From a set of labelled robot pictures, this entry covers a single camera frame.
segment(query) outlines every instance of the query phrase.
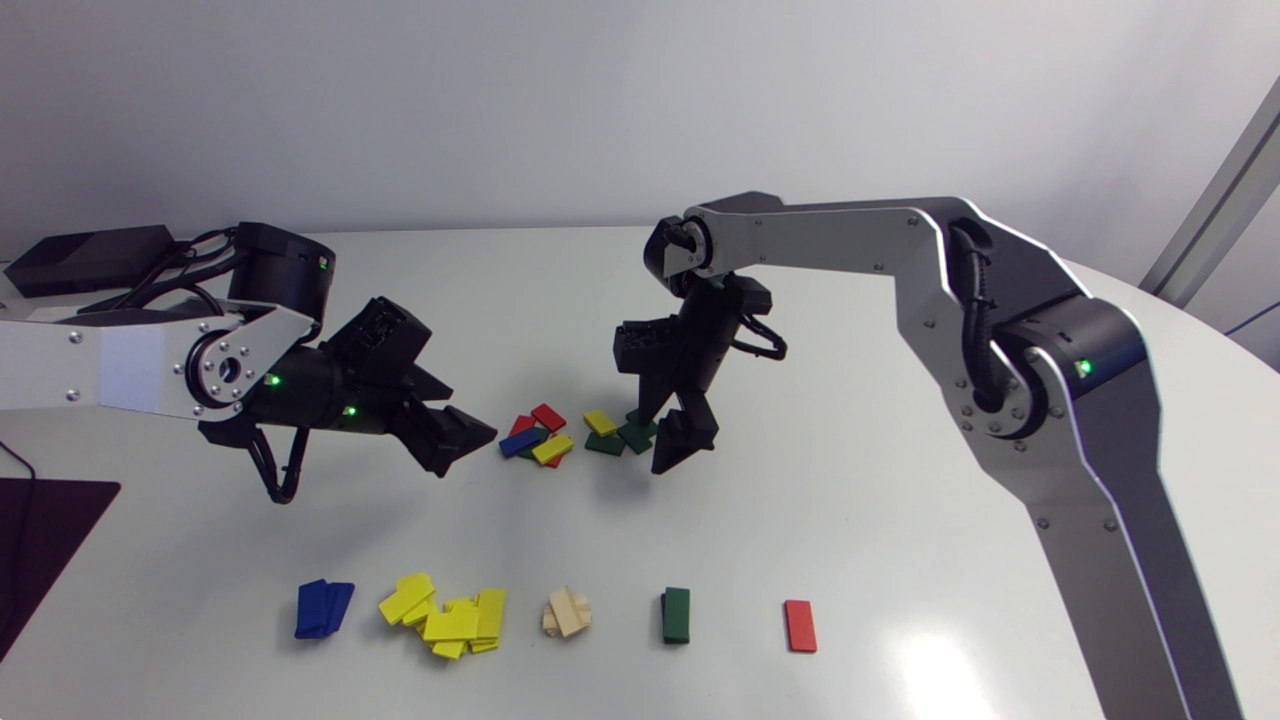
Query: blue block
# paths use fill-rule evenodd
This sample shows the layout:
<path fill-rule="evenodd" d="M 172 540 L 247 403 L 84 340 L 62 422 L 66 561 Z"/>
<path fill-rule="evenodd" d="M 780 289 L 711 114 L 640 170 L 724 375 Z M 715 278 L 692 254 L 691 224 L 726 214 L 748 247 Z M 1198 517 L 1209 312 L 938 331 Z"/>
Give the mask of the blue block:
<path fill-rule="evenodd" d="M 293 637 L 300 639 L 324 637 L 312 633 L 324 633 L 329 623 L 329 592 L 325 585 L 323 579 L 298 585 L 298 626 Z"/>
<path fill-rule="evenodd" d="M 509 438 L 498 441 L 498 447 L 502 448 L 503 457 L 511 457 L 521 450 L 532 447 L 540 442 L 543 442 L 541 433 L 536 428 L 529 428 L 527 430 L 520 430 Z"/>
<path fill-rule="evenodd" d="M 351 603 L 351 594 L 356 592 L 356 585 L 351 583 L 329 583 L 329 619 L 325 623 L 324 634 L 332 635 L 342 626 L 342 619 L 347 615 L 347 606 Z"/>

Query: metal frame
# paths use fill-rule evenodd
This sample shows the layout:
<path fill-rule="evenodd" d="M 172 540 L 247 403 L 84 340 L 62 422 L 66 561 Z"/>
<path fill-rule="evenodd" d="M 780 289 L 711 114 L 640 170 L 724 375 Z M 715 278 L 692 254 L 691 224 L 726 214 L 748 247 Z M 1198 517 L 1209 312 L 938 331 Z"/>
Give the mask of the metal frame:
<path fill-rule="evenodd" d="M 1280 184 L 1280 78 L 1138 286 L 1185 307 Z"/>

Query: white table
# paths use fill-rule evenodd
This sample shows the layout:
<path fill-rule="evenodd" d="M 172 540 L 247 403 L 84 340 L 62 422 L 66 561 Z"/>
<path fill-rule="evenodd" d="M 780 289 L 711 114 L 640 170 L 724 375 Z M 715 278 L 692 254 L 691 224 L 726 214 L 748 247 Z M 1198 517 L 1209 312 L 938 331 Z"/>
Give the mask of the white table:
<path fill-rule="evenodd" d="M 635 406 L 613 327 L 678 304 L 641 266 L 648 233 L 317 236 L 338 254 L 325 336 L 387 295 L 435 332 L 420 361 L 454 404 L 506 433 L 547 401 L 581 442 L 585 410 Z M 279 507 L 193 424 L 0 415 L 44 477 L 124 484 L 0 666 L 0 717 L 1100 716 L 1027 515 L 899 338 L 891 281 L 753 270 L 791 355 L 731 354 L 716 452 L 663 477 L 630 451 L 550 470 L 490 446 L 440 480 L 390 437 L 319 433 Z M 1079 275 L 1147 334 L 1165 480 L 1240 701 L 1280 716 L 1280 380 L 1189 315 Z M 448 664 L 388 628 L 376 602 L 417 570 L 440 598 L 508 588 L 502 648 Z M 319 577 L 355 598 L 339 633 L 296 641 L 296 588 Z M 568 642 L 538 628 L 566 583 L 595 615 Z M 660 642 L 668 584 L 692 589 L 686 647 Z M 814 656 L 786 651 L 787 598 L 813 601 Z"/>

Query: yellow block pile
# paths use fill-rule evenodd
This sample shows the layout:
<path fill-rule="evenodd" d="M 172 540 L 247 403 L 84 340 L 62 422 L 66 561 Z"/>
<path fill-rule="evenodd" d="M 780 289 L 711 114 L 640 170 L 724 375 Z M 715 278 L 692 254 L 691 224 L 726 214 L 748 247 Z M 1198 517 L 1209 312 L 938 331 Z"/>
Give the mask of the yellow block pile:
<path fill-rule="evenodd" d="M 387 624 L 413 628 L 431 652 L 449 660 L 497 650 L 502 635 L 502 614 L 507 591 L 485 588 L 475 597 L 460 597 L 435 603 L 435 585 L 426 573 L 413 573 L 396 580 L 396 592 L 378 603 Z"/>

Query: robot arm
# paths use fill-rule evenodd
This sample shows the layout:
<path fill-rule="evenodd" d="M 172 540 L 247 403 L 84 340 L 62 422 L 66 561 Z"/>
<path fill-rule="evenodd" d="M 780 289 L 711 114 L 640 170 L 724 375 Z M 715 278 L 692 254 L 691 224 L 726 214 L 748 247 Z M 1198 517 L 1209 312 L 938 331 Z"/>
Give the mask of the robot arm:
<path fill-rule="evenodd" d="M 707 389 L 735 345 L 780 359 L 753 264 L 895 278 L 899 332 L 982 468 L 1028 509 L 1107 717 L 1240 717 L 1157 470 L 1160 402 L 1142 334 L 1042 245 L 964 200 L 783 205 L 751 192 L 662 220 L 645 265 L 678 315 L 623 323 L 618 370 L 659 423 L 654 471 L 712 450 Z M 739 325 L 772 351 L 733 340 Z"/>
<path fill-rule="evenodd" d="M 278 503 L 297 491 L 312 429 L 393 434 L 440 477 L 495 437 L 457 407 L 425 406 L 453 391 L 415 364 L 431 332 L 387 299 L 305 345 L 320 332 L 332 250 L 261 223 L 227 233 L 233 254 L 191 274 L 55 322 L 0 320 L 0 410 L 102 406 L 197 421 L 210 442 L 248 451 Z M 195 284 L 228 272 L 233 300 Z M 145 307 L 178 288 L 205 305 Z M 297 430 L 283 482 L 259 424 Z"/>

